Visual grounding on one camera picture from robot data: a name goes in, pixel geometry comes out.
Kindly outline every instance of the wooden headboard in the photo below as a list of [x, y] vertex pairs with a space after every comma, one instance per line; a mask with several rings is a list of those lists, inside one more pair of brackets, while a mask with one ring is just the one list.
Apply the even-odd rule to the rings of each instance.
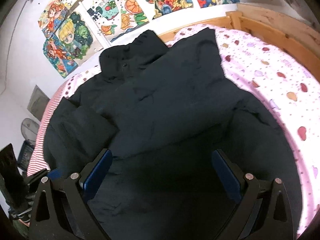
[[[211, 24], [250, 33], [294, 57], [320, 82], [320, 33], [282, 13], [247, 4], [238, 4], [237, 7], [237, 11], [227, 12], [225, 17], [190, 25]], [[159, 37], [164, 42], [171, 41], [179, 30], [190, 25], [163, 33]]]

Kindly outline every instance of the cable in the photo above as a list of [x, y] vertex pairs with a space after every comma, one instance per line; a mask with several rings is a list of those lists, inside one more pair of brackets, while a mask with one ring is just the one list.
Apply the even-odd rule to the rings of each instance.
[[4, 74], [4, 89], [3, 91], [0, 93], [0, 96], [6, 91], [7, 89], [7, 74], [8, 74], [8, 61], [9, 61], [9, 54], [10, 54], [10, 48], [11, 48], [11, 43], [12, 43], [12, 39], [13, 39], [13, 34], [14, 34], [14, 31], [16, 30], [16, 27], [17, 27], [17, 24], [18, 24], [18, 21], [19, 21], [19, 18], [22, 14], [22, 11], [25, 7], [25, 5], [27, 4], [27, 2], [30, 1], [32, 2], [33, 0], [26, 0], [23, 4], [23, 7], [18, 15], [18, 18], [17, 18], [17, 21], [16, 23], [14, 24], [14, 28], [13, 28], [13, 32], [12, 32], [12, 35], [11, 35], [11, 38], [10, 38], [10, 42], [9, 42], [9, 48], [8, 48], [8, 54], [7, 54], [7, 62], [6, 62], [6, 66], [5, 66], [5, 74]]

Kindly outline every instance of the turtle drawing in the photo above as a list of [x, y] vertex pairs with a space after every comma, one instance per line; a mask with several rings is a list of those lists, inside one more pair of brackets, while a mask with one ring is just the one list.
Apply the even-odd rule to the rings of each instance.
[[122, 30], [126, 30], [126, 29], [130, 29], [133, 28], [133, 26], [130, 25], [130, 22], [134, 22], [130, 19], [130, 14], [121, 14], [121, 29]]

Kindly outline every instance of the pink bed sheet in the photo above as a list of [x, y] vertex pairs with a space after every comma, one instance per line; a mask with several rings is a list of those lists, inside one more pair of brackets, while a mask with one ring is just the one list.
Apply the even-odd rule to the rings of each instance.
[[[174, 40], [166, 44], [171, 47], [180, 39], [192, 36], [204, 28], [216, 30], [225, 76], [239, 88], [254, 94], [264, 104], [282, 127], [292, 148], [303, 197], [302, 215], [297, 231], [299, 236], [320, 207], [320, 156], [316, 153], [320, 142], [320, 132], [317, 129], [320, 125], [320, 84], [302, 65], [278, 47], [264, 43], [243, 31], [197, 24], [181, 29]], [[63, 92], [58, 94], [54, 104], [57, 105], [63, 96], [68, 98], [73, 95], [81, 84], [100, 71], [97, 65], [73, 76], [65, 83]], [[47, 108], [51, 111], [49, 116], [43, 117], [44, 130], [53, 113], [52, 107]], [[37, 151], [30, 160], [28, 176], [46, 166], [41, 136], [37, 140], [36, 148]]]

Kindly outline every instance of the metal screw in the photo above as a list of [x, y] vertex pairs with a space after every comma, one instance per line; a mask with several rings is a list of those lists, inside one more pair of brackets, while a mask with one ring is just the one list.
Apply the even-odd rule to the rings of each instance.
[[281, 183], [282, 183], [282, 180], [281, 180], [280, 178], [276, 178], [276, 179], [275, 179], [275, 182], [278, 183], [278, 184], [281, 184]]
[[46, 183], [48, 181], [48, 177], [43, 177], [42, 179], [41, 179], [41, 182], [42, 183]]
[[70, 176], [71, 179], [77, 179], [78, 177], [79, 177], [79, 174], [76, 173], [76, 172], [72, 173], [71, 176]]
[[251, 180], [251, 179], [254, 178], [254, 176], [253, 176], [251, 173], [247, 173], [247, 174], [245, 175], [245, 177], [246, 177], [247, 179], [249, 179], [249, 180]]

